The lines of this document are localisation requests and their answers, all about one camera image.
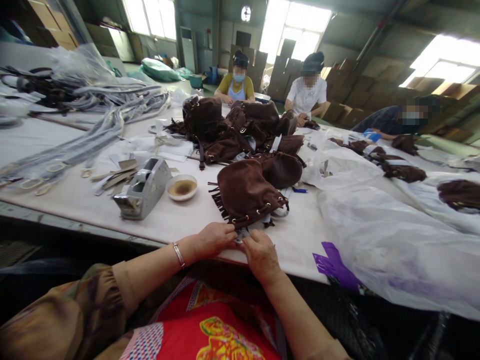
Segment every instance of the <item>pen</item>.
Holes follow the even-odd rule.
[[[309,191],[305,189],[296,189],[292,186],[293,192],[294,193],[301,193],[301,194],[307,194]]]

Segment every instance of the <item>blue face mask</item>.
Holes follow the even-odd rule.
[[[236,73],[233,73],[233,80],[238,82],[238,83],[241,83],[242,81],[245,80],[245,74],[236,74]]]

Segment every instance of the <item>face mask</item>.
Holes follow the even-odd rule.
[[[245,74],[233,74],[233,80],[236,82],[241,83],[243,80],[245,80]]]
[[[405,113],[404,119],[420,119],[421,114],[418,111],[408,111]]]

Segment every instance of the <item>window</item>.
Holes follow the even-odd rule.
[[[133,32],[177,39],[172,0],[123,0],[123,5]]]
[[[287,0],[270,0],[266,9],[260,51],[273,64],[285,39],[295,40],[292,59],[305,60],[319,46],[332,12]]]
[[[440,78],[448,83],[464,83],[480,71],[480,44],[452,36],[438,35],[410,66],[415,77]]]

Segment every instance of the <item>purple tape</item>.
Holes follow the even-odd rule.
[[[331,242],[322,242],[321,244],[325,249],[326,256],[312,253],[318,272],[337,278],[343,288],[358,292],[359,285],[362,285],[362,283],[355,277],[353,272],[345,267],[335,245]]]

